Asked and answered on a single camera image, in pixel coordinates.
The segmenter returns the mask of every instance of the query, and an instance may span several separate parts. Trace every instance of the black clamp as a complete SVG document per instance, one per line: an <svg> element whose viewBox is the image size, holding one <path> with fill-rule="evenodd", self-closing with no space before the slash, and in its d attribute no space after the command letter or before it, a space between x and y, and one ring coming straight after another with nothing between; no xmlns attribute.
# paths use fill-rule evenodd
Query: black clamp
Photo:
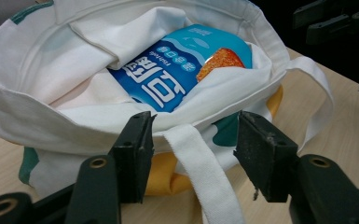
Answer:
<svg viewBox="0 0 359 224"><path fill-rule="evenodd" d="M336 163L297 156L297 144L263 117L241 112L234 155L269 203L286 203L295 224L359 223L359 189Z"/></svg>
<svg viewBox="0 0 359 224"><path fill-rule="evenodd" d="M108 155L82 162L75 184L32 203L28 194L0 196L0 223L121 223L121 203L141 203L153 157L150 112L132 116Z"/></svg>

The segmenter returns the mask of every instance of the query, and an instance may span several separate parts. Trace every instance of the green print on bag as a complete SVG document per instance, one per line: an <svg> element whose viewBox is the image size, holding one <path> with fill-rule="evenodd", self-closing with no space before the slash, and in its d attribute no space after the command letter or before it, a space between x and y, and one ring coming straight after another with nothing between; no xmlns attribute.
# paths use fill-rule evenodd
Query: green print on bag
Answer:
<svg viewBox="0 0 359 224"><path fill-rule="evenodd" d="M217 134L212 141L220 147L237 146L238 112L213 123L217 127Z"/></svg>

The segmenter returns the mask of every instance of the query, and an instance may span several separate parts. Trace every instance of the blue package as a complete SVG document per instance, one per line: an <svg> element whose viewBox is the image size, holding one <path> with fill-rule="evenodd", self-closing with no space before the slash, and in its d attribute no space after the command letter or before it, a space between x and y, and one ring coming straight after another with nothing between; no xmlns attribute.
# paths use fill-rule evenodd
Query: blue package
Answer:
<svg viewBox="0 0 359 224"><path fill-rule="evenodd" d="M252 51L242 39L194 24L166 35L120 69L108 70L135 101L172 112L197 85L205 62L221 48L231 49L244 67L252 68Z"/></svg>

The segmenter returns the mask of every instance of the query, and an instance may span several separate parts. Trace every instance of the yellow fabric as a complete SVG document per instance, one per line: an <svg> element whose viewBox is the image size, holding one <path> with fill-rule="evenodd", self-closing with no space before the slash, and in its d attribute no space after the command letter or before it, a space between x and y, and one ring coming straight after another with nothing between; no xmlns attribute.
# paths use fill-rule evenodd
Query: yellow fabric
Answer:
<svg viewBox="0 0 359 224"><path fill-rule="evenodd" d="M283 98L283 87L267 100L267 108L275 117ZM188 176L175 173L177 159L172 152L160 153L152 158L152 166L147 181L145 195L173 195L191 189Z"/></svg>

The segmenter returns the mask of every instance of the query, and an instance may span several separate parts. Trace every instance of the beige table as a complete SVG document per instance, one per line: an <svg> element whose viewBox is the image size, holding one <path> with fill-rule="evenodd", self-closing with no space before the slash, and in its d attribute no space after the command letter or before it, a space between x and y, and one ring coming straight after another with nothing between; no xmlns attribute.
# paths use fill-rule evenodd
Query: beige table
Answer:
<svg viewBox="0 0 359 224"><path fill-rule="evenodd" d="M293 57L298 54L289 50ZM335 161L359 188L359 84L323 66L336 100L333 120L301 152L319 154ZM319 87L299 72L289 72L283 80L283 101L274 124L300 143L312 112L322 103ZM0 139L0 195L25 191L38 198L32 188L17 178L22 147ZM228 171L228 178L241 200L247 223L291 223L288 203L253 201L253 184L240 166ZM200 205L190 190L168 197L145 197L143 204L122 205L123 223L201 223Z"/></svg>

